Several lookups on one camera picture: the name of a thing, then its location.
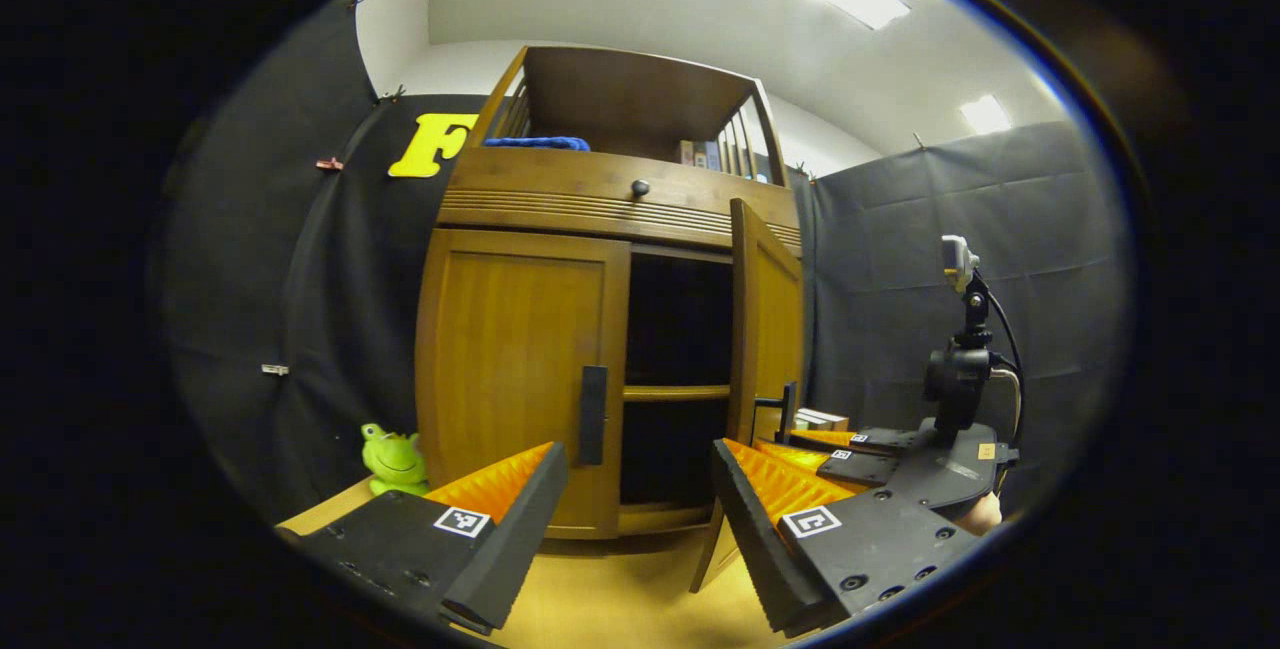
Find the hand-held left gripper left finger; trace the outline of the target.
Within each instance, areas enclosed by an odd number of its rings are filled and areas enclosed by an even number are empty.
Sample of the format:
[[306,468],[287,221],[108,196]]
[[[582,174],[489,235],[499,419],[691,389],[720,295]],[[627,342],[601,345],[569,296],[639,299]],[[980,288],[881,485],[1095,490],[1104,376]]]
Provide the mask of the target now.
[[529,448],[425,494],[387,490],[291,545],[428,626],[503,629],[568,483],[564,444]]

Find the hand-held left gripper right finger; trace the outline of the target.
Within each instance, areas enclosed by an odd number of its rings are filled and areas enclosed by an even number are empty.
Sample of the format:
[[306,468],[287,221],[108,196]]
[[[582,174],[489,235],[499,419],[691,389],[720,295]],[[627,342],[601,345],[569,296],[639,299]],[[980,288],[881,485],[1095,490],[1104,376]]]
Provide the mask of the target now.
[[851,493],[719,439],[712,476],[765,618],[787,637],[865,635],[922,599],[980,538],[906,490]]

